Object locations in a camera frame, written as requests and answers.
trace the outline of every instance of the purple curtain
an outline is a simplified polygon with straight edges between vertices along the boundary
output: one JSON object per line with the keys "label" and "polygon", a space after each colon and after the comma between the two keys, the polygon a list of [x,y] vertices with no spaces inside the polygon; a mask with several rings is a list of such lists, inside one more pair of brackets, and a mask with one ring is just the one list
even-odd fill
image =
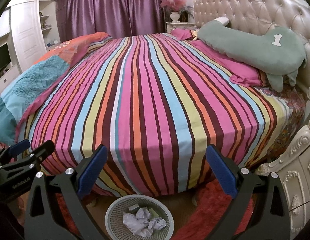
{"label": "purple curtain", "polygon": [[106,32],[113,38],[165,31],[160,0],[57,0],[61,42]]}

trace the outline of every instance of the tv screen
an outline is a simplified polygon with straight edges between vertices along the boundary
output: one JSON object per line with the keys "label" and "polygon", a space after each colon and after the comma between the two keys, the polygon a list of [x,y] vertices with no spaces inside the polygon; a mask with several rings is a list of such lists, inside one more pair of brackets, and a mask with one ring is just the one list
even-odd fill
{"label": "tv screen", "polygon": [[10,56],[7,43],[0,47],[0,73],[10,63]]}

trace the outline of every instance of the blue gripper pad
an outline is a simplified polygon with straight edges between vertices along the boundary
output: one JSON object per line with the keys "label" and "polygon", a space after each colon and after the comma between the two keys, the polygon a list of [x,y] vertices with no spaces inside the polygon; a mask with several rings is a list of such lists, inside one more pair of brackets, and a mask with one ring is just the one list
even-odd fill
{"label": "blue gripper pad", "polygon": [[214,145],[207,146],[206,160],[225,194],[234,199],[238,192],[236,187],[237,165],[232,159],[225,158]]}
{"label": "blue gripper pad", "polygon": [[9,147],[9,155],[10,157],[14,158],[29,148],[30,142],[27,139],[22,140],[21,142]]}
{"label": "blue gripper pad", "polygon": [[100,145],[95,153],[84,164],[84,171],[78,178],[77,195],[80,199],[88,195],[107,161],[108,150]]}

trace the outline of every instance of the leather headboard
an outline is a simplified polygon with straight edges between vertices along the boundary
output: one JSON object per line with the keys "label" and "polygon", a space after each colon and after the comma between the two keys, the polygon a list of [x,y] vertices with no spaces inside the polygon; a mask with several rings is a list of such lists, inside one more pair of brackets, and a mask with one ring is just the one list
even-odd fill
{"label": "leather headboard", "polygon": [[310,8],[297,0],[195,0],[198,27],[220,16],[230,19],[230,27],[264,35],[276,25],[297,33],[305,43],[308,63],[299,69],[298,85],[307,93],[310,87]]}

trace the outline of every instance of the silver screw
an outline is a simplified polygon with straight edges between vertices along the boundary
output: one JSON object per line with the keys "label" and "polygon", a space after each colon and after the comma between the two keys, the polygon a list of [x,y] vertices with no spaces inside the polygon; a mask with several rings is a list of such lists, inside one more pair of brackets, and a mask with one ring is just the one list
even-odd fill
{"label": "silver screw", "polygon": [[39,171],[39,172],[36,173],[36,177],[37,177],[37,178],[41,178],[41,177],[42,177],[42,174],[43,174],[42,171]]}
{"label": "silver screw", "polygon": [[65,173],[66,173],[67,175],[73,174],[73,172],[74,172],[74,169],[73,169],[73,168],[68,168],[68,169],[66,169],[66,171],[65,171]]}
{"label": "silver screw", "polygon": [[271,176],[272,176],[274,179],[277,179],[278,174],[277,174],[276,172],[272,172],[272,173],[271,173]]}
{"label": "silver screw", "polygon": [[249,170],[246,169],[246,168],[241,168],[241,173],[242,173],[242,174],[248,174],[248,173],[249,173]]}

